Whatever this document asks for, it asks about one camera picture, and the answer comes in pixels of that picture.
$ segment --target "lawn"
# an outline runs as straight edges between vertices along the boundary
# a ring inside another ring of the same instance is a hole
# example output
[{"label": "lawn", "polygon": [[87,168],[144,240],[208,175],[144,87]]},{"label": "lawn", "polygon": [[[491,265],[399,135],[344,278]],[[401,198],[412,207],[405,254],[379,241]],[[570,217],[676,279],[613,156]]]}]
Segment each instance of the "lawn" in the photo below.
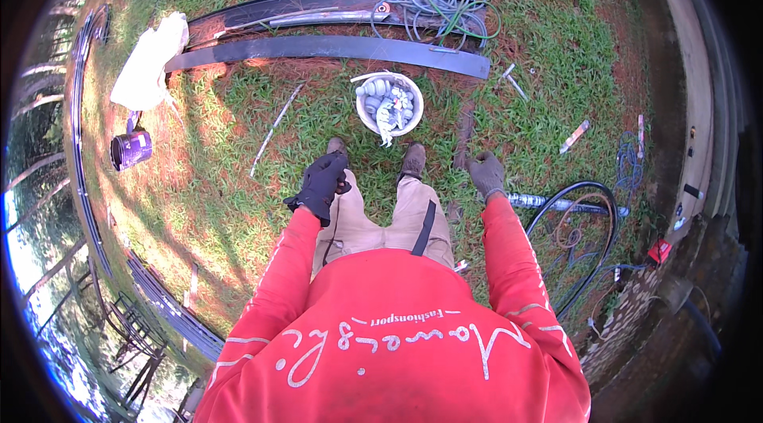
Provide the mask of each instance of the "lawn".
[{"label": "lawn", "polygon": [[[129,282],[119,249],[123,234],[179,302],[196,263],[196,313],[220,335],[237,320],[275,238],[289,221],[291,213],[281,200],[298,191],[302,170],[325,152],[332,136],[347,142],[366,213],[379,225],[391,222],[404,143],[424,143],[424,181],[449,209],[455,258],[471,264],[465,279],[478,302],[486,305],[482,203],[467,172],[453,165],[462,108],[473,107],[472,135],[462,142],[468,152],[494,151],[506,167],[507,189],[544,196],[577,180],[613,186],[620,134],[635,132],[639,113],[649,120],[635,0],[490,0],[501,13],[503,29],[484,52],[492,61],[488,80],[464,80],[413,66],[315,59],[247,61],[175,73],[169,89],[183,124],[166,105],[145,113],[141,124],[151,133],[153,157],[117,174],[108,143],[124,133],[127,110],[110,103],[108,95],[138,36],[172,11],[191,19],[245,0],[88,0],[85,10],[104,1],[112,4],[111,37],[91,55],[83,135],[85,174],[94,183],[91,200],[117,274],[112,285]],[[494,17],[488,20],[488,28],[495,23]],[[347,30],[349,34],[358,27]],[[332,33],[337,31],[341,28],[332,27]],[[511,63],[517,65],[513,76],[529,95],[528,102],[507,83],[494,90]],[[382,67],[410,76],[426,104],[418,127],[390,148],[380,148],[378,137],[355,115],[349,82]],[[302,82],[250,178],[253,157],[269,126]],[[591,121],[591,129],[571,152],[559,155],[561,143],[584,119]],[[625,220],[608,264],[632,259],[641,217],[649,212],[645,189],[643,185],[635,194],[633,214]],[[106,224],[107,208],[117,223],[113,232]],[[520,218],[527,222],[532,213],[521,210]],[[604,229],[605,221],[585,219],[584,227]],[[602,232],[592,242],[602,239]],[[547,245],[547,239],[537,243],[539,249]],[[541,266],[550,266],[560,253],[539,251]],[[549,292],[556,284],[547,280]],[[601,294],[591,294],[587,312]],[[568,333],[579,333],[574,342],[587,335],[581,315],[573,313],[565,323]]]}]

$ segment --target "hand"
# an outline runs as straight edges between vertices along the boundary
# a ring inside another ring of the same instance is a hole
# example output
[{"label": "hand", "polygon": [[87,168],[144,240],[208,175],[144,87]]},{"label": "hand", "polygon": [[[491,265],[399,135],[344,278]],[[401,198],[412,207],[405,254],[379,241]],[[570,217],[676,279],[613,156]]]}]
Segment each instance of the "hand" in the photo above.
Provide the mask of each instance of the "hand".
[{"label": "hand", "polygon": [[472,176],[474,187],[480,191],[485,203],[496,192],[506,196],[504,191],[504,167],[490,151],[482,151],[477,159],[472,158],[466,164]]},{"label": "hand", "polygon": [[320,225],[330,224],[329,208],[335,194],[344,194],[351,186],[347,182],[344,169],[347,167],[347,157],[338,151],[325,154],[304,170],[302,190],[297,196],[284,199],[293,212],[300,206],[306,206],[320,219]]}]

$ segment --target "person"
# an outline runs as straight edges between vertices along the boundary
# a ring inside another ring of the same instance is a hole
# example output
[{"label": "person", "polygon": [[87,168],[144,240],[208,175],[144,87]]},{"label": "person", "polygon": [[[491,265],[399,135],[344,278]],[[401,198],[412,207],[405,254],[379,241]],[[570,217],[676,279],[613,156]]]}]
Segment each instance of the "person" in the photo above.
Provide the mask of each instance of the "person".
[{"label": "person", "polygon": [[[488,309],[453,271],[448,223],[409,145],[392,225],[363,212],[338,138],[305,170],[294,215],[207,384],[203,421],[586,421],[591,394],[548,304],[535,253],[490,152]],[[315,277],[310,282],[311,274]]]}]

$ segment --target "red object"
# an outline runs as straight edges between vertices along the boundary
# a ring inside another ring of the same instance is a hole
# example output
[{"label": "red object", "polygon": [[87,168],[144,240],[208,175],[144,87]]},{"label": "red object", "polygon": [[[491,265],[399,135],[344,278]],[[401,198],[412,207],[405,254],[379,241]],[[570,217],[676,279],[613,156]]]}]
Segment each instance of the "red object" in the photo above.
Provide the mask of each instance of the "red object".
[{"label": "red object", "polygon": [[649,265],[655,269],[663,265],[665,260],[668,259],[668,254],[670,254],[672,248],[673,246],[665,239],[658,239],[648,252]]},{"label": "red object", "polygon": [[205,421],[586,421],[591,394],[507,199],[482,214],[490,303],[409,250],[310,268],[298,209],[225,342]]}]

